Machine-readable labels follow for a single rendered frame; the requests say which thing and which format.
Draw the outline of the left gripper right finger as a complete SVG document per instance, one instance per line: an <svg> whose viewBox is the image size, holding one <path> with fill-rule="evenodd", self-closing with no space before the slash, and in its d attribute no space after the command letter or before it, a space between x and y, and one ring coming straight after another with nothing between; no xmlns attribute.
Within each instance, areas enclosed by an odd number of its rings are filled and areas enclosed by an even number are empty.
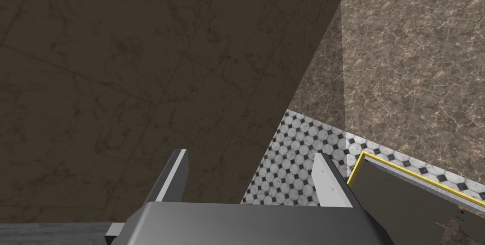
<svg viewBox="0 0 485 245"><path fill-rule="evenodd" d="M315 153L311 176L321 206L361 208L359 201L327 154Z"/></svg>

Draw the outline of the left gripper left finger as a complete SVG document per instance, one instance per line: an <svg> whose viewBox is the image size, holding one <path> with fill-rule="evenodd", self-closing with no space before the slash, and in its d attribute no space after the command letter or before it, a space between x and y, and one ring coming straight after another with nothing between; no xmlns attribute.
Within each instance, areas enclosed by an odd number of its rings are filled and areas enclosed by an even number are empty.
<svg viewBox="0 0 485 245"><path fill-rule="evenodd" d="M187 149L175 149L144 202L181 202L188 173Z"/></svg>

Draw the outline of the yellow framed dark cabinet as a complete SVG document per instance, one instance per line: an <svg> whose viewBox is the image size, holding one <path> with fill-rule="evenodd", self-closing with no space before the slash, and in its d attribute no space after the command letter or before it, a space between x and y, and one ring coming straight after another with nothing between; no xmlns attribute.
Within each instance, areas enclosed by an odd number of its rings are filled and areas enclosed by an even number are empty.
<svg viewBox="0 0 485 245"><path fill-rule="evenodd" d="M485 245L485 185L398 152L347 153L343 164L395 245Z"/></svg>

